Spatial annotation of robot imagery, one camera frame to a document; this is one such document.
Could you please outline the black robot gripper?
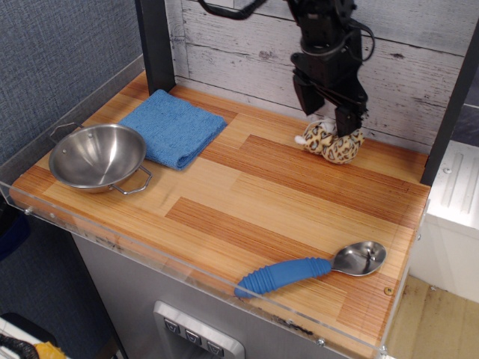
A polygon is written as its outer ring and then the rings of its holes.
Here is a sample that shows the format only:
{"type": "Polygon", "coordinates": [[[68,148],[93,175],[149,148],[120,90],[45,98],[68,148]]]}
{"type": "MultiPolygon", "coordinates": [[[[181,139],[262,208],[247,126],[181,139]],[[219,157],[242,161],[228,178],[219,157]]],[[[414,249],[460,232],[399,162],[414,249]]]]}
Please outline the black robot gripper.
{"type": "Polygon", "coordinates": [[[351,31],[336,49],[325,54],[297,52],[291,56],[295,68],[293,85],[299,104],[311,115],[329,101],[335,109],[339,137],[362,127],[362,115],[367,111],[367,94],[358,80],[362,65],[362,41],[359,31],[351,31]]]}

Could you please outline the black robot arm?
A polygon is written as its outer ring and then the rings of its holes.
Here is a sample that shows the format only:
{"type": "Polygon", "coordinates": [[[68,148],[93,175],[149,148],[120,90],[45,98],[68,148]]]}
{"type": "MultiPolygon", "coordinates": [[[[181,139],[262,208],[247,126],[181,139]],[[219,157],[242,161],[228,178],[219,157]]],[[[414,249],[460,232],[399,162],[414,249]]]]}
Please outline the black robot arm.
{"type": "Polygon", "coordinates": [[[361,128],[367,112],[367,94],[358,79],[362,54],[361,33],[373,32],[352,18],[354,1],[289,1],[302,37],[302,51],[292,54],[293,84],[306,115],[329,101],[336,106],[338,136],[361,128]]]}

